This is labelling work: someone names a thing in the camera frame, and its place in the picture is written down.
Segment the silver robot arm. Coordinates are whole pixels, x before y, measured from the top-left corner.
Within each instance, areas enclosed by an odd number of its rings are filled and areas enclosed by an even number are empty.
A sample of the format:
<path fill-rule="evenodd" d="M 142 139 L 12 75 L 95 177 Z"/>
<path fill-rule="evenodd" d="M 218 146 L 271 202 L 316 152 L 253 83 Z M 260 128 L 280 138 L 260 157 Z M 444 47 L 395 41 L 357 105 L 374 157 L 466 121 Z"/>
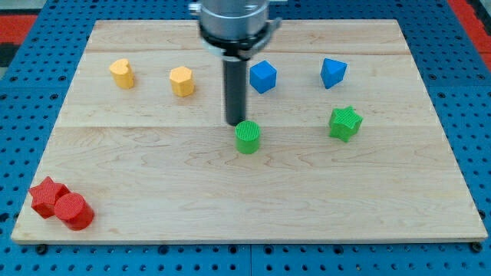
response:
<path fill-rule="evenodd" d="M 198 18 L 203 47 L 224 61 L 248 61 L 282 26 L 269 19 L 269 0 L 199 0 L 188 5 Z"/>

